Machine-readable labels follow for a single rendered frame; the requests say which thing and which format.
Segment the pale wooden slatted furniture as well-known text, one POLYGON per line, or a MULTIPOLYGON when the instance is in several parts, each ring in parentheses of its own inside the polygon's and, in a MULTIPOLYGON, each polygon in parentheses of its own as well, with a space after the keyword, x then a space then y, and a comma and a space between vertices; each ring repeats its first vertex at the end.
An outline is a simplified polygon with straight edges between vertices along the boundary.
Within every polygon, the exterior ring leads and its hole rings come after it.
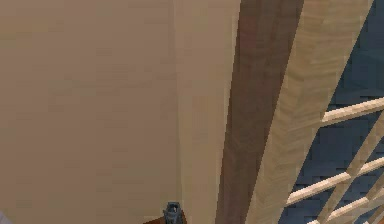
POLYGON ((384 176, 366 196, 338 203, 358 176, 384 165, 368 160, 384 138, 384 97, 327 109, 373 1, 304 0, 245 224, 278 224, 285 207, 327 189, 330 198, 308 224, 349 224, 374 208, 371 222, 382 217, 384 176), (372 112, 381 115, 345 173, 292 190, 319 128, 372 112))

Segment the small dark grey object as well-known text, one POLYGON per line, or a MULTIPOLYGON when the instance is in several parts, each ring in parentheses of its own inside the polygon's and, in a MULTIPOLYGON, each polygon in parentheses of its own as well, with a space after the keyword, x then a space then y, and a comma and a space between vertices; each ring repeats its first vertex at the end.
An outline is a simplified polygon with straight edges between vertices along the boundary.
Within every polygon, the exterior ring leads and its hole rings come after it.
POLYGON ((166 224, 183 224, 182 209, 178 202, 168 202, 163 214, 166 224))

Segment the brown wooden furniture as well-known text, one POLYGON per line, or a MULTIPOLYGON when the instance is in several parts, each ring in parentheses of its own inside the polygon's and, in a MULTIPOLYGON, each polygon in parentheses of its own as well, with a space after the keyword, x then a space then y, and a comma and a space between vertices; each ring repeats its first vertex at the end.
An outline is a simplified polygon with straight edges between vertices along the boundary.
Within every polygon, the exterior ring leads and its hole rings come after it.
MULTIPOLYGON (((184 212, 182 212, 182 220, 183 220, 183 224, 188 224, 184 212)), ((159 217, 154 220, 144 222, 143 224, 166 224, 166 221, 164 217, 159 217)))

